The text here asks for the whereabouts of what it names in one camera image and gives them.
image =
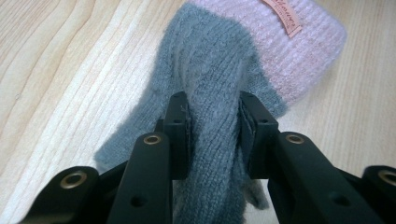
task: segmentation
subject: fabric label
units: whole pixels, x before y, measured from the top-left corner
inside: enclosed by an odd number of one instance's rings
[[[290,38],[299,33],[303,27],[298,20],[297,14],[291,8],[288,0],[262,0],[270,6],[282,20],[286,33]]]

